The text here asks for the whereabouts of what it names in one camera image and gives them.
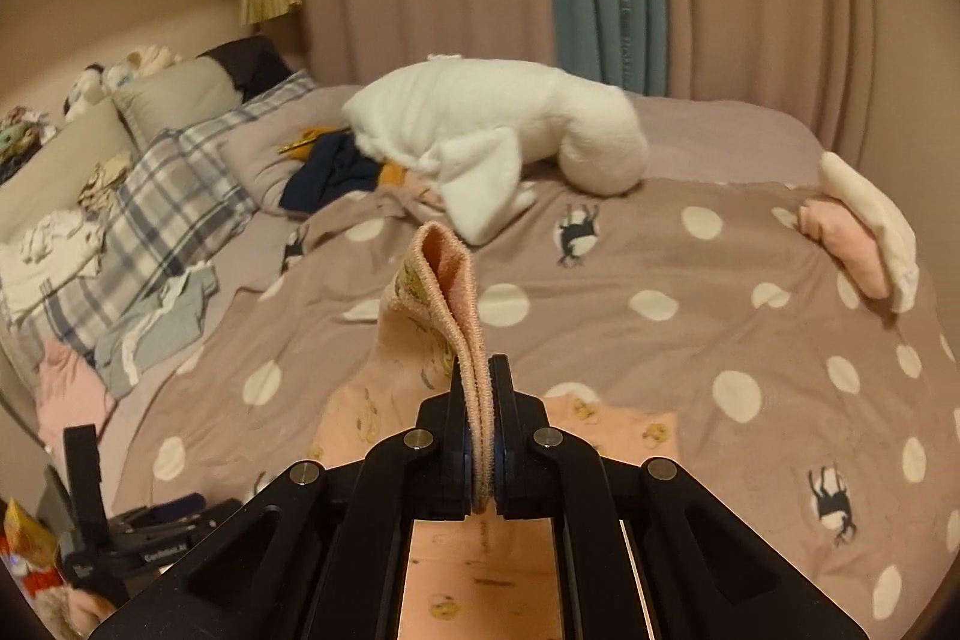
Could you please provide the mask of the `person's left hand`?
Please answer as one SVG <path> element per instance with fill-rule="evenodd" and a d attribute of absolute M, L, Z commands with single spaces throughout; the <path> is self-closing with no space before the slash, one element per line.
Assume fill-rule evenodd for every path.
<path fill-rule="evenodd" d="M 39 591 L 34 598 L 34 609 L 57 640 L 86 640 L 116 612 L 116 606 L 109 599 L 72 587 Z"/>

